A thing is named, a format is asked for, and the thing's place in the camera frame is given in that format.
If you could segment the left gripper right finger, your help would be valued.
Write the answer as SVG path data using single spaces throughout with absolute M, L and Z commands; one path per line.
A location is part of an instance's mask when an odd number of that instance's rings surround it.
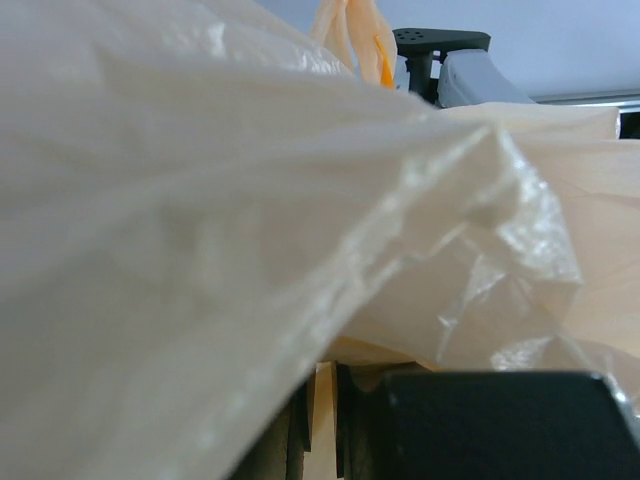
M 635 479 L 639 423 L 590 372 L 337 375 L 344 479 Z

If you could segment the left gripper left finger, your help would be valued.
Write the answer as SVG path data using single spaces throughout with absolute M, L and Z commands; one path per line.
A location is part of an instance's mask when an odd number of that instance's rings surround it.
M 309 395 L 298 389 L 234 471 L 234 480 L 301 480 L 311 450 Z

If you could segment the peach banana-print plastic bag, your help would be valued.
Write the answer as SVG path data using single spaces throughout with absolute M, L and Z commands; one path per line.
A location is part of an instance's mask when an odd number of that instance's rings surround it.
M 1 475 L 223 479 L 326 361 L 639 402 L 639 145 L 437 110 L 251 1 L 1 5 Z

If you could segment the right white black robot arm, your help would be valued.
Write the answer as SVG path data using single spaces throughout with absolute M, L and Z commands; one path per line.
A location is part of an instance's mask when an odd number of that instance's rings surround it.
M 496 67 L 485 32 L 399 28 L 393 33 L 405 59 L 408 90 L 433 106 L 533 102 Z

